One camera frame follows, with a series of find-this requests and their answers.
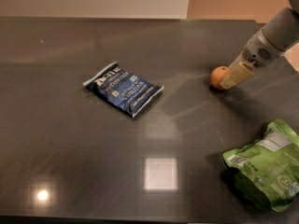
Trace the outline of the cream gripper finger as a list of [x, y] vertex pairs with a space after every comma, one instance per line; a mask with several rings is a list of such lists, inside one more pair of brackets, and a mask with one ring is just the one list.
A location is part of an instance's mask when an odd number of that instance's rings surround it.
[[247, 60], [244, 58], [243, 53], [240, 53], [234, 61], [229, 65], [231, 69], [234, 69], [235, 67], [239, 66], [241, 63], [245, 63]]
[[249, 79], [254, 74], [254, 63], [238, 62], [229, 66], [229, 72], [225, 75], [220, 85], [229, 90], [237, 84]]

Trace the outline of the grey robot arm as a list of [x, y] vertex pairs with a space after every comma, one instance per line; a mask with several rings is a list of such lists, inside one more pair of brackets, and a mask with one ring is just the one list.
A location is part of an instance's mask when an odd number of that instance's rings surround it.
[[299, 0], [289, 0], [264, 27], [253, 35], [238, 57], [225, 69], [218, 87], [229, 90], [249, 79], [255, 67], [265, 67], [283, 57], [299, 42]]

